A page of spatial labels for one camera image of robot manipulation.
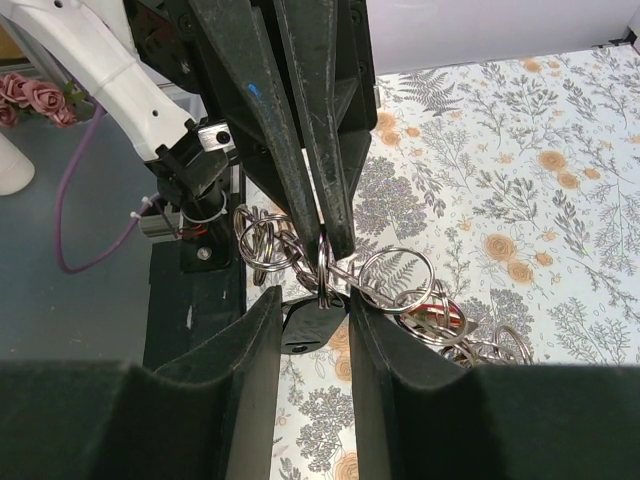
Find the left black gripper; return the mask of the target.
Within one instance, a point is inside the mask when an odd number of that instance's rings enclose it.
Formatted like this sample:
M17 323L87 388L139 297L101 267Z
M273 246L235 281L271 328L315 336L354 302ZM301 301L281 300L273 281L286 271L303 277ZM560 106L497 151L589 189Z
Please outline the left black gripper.
M306 150L334 258L351 255L348 198L376 108L365 2L127 1L124 7L144 65L202 99L197 120L230 127L254 182L273 198L285 193L316 265L321 228L301 147Z

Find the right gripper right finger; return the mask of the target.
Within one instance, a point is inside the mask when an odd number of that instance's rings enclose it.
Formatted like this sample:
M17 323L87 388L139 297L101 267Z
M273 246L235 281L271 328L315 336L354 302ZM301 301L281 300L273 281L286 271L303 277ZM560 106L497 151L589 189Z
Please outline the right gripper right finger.
M363 479L635 479L635 367L461 368L351 296Z

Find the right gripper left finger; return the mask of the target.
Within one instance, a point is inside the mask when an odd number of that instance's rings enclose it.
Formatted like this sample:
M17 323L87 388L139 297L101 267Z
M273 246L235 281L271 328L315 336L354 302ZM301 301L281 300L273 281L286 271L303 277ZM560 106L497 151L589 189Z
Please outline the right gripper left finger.
M5 479L266 479L282 292L156 370L126 361L5 361Z

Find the black car key fob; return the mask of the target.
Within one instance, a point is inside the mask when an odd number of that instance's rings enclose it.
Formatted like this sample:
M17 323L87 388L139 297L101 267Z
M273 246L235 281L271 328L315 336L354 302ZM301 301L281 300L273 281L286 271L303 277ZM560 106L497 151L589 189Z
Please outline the black car key fob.
M318 306L315 295L283 302L281 353L303 355L319 350L328 343L349 310L350 299L341 293L332 297L327 309Z

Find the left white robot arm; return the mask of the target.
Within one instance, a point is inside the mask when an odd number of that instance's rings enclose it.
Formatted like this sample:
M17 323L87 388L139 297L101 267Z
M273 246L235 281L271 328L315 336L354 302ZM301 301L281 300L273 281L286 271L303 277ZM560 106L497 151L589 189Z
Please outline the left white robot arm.
M363 1L5 1L122 128L160 196L215 243L237 160L303 251L355 249L353 196L377 121Z

